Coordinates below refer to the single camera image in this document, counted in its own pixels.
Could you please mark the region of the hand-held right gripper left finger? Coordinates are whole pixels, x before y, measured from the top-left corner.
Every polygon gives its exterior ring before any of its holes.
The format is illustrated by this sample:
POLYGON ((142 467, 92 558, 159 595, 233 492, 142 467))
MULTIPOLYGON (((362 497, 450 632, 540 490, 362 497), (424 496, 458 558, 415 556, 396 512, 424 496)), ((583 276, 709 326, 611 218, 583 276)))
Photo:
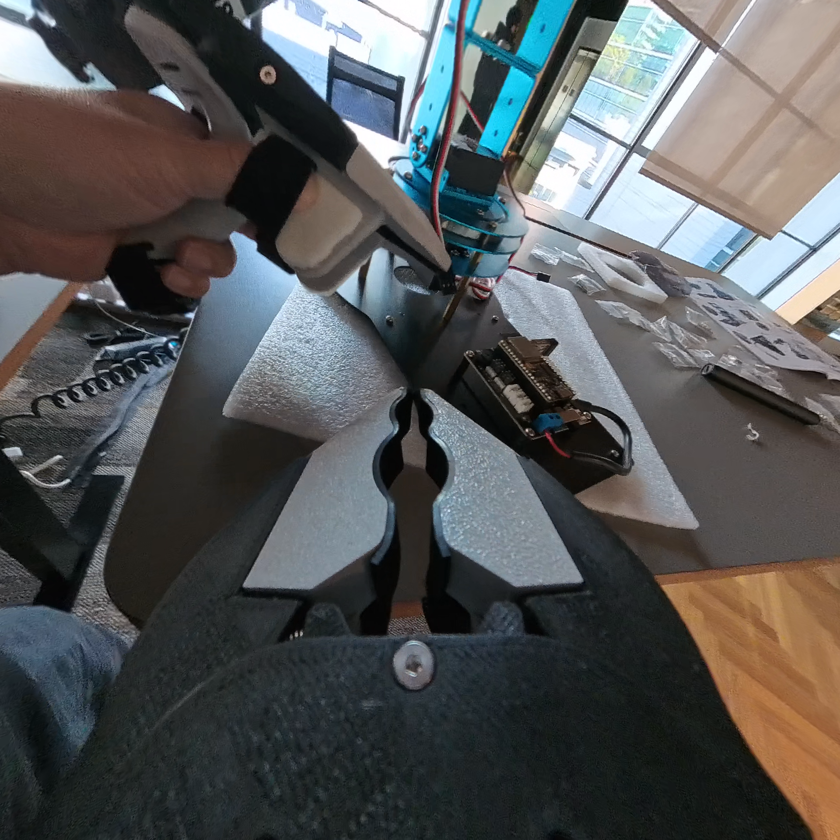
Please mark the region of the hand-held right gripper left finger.
POLYGON ((386 634, 401 562, 391 488, 411 420, 411 393, 397 387, 313 452, 244 593, 332 603, 355 632, 386 634))

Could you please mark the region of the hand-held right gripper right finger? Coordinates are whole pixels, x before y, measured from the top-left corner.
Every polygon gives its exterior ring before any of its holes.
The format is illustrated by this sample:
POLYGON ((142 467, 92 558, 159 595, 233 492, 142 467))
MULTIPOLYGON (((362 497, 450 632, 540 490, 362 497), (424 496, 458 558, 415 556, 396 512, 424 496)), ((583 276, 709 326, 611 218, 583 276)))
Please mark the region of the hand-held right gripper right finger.
POLYGON ((437 488, 423 611, 435 634, 475 633, 491 607, 583 585, 516 452, 442 396, 417 392, 437 488))

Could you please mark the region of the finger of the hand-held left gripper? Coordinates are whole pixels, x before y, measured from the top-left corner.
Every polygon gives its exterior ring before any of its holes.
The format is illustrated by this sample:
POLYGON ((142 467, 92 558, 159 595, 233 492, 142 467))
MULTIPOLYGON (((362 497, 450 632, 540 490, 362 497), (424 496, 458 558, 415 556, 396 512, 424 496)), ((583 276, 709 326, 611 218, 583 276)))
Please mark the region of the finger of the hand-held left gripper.
POLYGON ((454 293, 452 259, 432 222, 372 154, 359 144, 345 173, 369 198, 376 212, 374 232, 384 247, 402 257, 433 293, 454 293))

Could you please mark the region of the blue toy robot arm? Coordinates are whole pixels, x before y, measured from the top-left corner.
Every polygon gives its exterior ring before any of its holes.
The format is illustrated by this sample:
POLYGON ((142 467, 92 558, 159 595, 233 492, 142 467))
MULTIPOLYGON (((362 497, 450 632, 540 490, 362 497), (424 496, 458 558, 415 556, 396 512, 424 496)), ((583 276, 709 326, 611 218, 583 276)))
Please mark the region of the blue toy robot arm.
POLYGON ((433 293, 402 257, 374 253, 340 294, 376 327, 410 385, 431 386, 572 492, 634 465, 629 426, 581 399, 550 354, 489 300, 529 231, 508 149, 576 2, 448 2, 409 108, 394 181, 443 235, 457 288, 433 293))

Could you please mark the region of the printed instruction booklet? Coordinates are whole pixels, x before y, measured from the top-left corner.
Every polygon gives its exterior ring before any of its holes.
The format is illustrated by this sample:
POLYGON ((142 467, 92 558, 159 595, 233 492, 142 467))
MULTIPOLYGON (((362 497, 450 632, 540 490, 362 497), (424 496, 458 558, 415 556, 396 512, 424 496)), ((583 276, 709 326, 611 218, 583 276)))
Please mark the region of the printed instruction booklet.
POLYGON ((690 299, 762 363, 781 370, 824 375, 839 382, 839 362, 786 322, 774 321, 716 281, 688 277, 690 299))

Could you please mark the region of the black desk foot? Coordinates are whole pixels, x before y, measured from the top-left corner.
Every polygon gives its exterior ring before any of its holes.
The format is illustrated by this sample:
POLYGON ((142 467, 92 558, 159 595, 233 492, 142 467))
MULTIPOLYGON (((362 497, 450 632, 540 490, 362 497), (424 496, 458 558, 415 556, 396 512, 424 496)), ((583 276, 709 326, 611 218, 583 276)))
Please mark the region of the black desk foot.
POLYGON ((92 477, 65 527, 1 454, 1 548, 40 582, 35 605, 72 610, 124 481, 92 477))

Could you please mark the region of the person's left hand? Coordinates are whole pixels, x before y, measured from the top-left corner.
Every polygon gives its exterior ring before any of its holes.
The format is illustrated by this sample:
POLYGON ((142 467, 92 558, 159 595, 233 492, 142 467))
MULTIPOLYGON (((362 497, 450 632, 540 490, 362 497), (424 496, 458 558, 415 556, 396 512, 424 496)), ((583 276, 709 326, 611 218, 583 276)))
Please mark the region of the person's left hand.
POLYGON ((141 91, 4 81, 1 274, 98 281, 127 233, 225 199, 252 150, 141 91))

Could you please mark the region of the black mesh chair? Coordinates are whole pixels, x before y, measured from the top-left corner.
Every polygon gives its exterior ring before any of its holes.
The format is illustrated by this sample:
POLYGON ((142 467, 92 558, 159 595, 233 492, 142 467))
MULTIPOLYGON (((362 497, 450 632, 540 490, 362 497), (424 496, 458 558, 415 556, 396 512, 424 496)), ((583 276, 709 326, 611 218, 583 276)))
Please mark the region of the black mesh chair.
POLYGON ((398 140, 404 87, 404 77, 330 47, 326 99, 343 120, 398 140))

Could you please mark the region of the large glass window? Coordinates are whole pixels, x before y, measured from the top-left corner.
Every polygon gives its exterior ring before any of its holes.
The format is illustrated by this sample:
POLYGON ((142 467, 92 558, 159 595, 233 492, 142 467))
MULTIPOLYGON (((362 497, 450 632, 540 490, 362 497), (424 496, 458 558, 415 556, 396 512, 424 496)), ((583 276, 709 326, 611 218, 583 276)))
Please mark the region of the large glass window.
POLYGON ((445 2, 279 1, 261 12, 263 38, 326 100, 329 49, 405 78, 399 140, 439 32, 445 2))
POLYGON ((530 196, 722 273, 772 309, 838 279, 838 176, 765 238, 642 174, 713 61, 653 2, 628 2, 530 196))

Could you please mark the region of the white foam pad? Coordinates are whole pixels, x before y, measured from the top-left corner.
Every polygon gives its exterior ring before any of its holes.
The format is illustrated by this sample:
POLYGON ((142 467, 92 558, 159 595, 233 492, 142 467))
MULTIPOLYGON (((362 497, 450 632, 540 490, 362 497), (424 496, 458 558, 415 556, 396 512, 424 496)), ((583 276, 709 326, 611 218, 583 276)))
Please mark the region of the white foam pad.
MULTIPOLYGON (((496 290, 512 327, 531 340, 560 343, 553 367, 584 399, 613 411, 633 436, 629 476, 578 494, 594 511, 671 529, 699 522, 661 458, 631 398, 572 292, 510 269, 496 290)), ((297 283, 227 396, 222 413, 262 427, 328 440, 406 379, 379 335, 338 294, 297 283)))

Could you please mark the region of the pile of clear parts bags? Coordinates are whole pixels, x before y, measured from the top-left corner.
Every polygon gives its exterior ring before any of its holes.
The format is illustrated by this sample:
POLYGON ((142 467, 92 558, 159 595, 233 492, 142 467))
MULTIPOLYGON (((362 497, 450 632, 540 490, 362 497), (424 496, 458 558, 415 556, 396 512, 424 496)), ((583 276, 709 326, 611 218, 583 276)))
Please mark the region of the pile of clear parts bags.
POLYGON ((705 364, 719 364, 819 413, 822 422, 817 426, 838 434, 837 395, 791 396, 780 378, 780 372, 787 370, 762 363, 690 297, 668 297, 628 255, 581 243, 574 251, 535 245, 531 257, 549 266, 563 262, 582 269, 582 273, 572 278, 573 283, 582 292, 595 296, 596 304, 607 315, 654 335, 658 339, 655 348, 676 369, 700 371, 705 364))

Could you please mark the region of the black crinkled plastic bag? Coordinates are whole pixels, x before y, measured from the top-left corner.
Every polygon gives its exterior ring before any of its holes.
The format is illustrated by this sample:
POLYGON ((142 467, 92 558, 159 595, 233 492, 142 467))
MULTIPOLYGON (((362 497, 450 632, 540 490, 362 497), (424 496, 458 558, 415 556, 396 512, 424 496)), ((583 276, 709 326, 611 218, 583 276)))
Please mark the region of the black crinkled plastic bag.
POLYGON ((672 266, 667 265, 660 258, 643 250, 632 250, 628 257, 646 276, 670 298, 688 298, 692 286, 688 279, 680 275, 672 266))

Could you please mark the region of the long black bar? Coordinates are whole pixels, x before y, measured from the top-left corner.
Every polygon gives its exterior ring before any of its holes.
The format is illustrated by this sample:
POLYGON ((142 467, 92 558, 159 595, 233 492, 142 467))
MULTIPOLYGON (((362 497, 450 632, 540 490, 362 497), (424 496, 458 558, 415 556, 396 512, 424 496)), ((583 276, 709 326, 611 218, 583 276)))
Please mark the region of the long black bar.
POLYGON ((703 365, 700 368, 700 375, 711 383, 741 394, 755 403, 765 406, 785 417, 789 417, 797 423, 806 426, 817 426, 822 422, 819 413, 793 402, 763 385, 752 382, 719 364, 703 365))

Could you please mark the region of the person's blue jeans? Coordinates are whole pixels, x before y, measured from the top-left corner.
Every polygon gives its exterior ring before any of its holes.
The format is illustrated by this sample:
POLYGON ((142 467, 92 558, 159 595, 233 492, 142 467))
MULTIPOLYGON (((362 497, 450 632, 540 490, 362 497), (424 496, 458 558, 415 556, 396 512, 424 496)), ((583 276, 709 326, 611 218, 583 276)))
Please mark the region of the person's blue jeans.
POLYGON ((131 647, 42 605, 1 610, 1 837, 24 838, 96 727, 131 647))

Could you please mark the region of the beige roller blind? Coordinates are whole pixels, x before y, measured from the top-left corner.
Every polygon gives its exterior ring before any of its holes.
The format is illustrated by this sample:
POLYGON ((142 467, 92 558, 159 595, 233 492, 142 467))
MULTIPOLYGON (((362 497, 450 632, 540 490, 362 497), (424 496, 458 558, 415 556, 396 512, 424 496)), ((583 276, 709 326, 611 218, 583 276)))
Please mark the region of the beige roller blind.
POLYGON ((839 2, 658 5, 715 57, 640 172, 772 238, 838 174, 839 2))

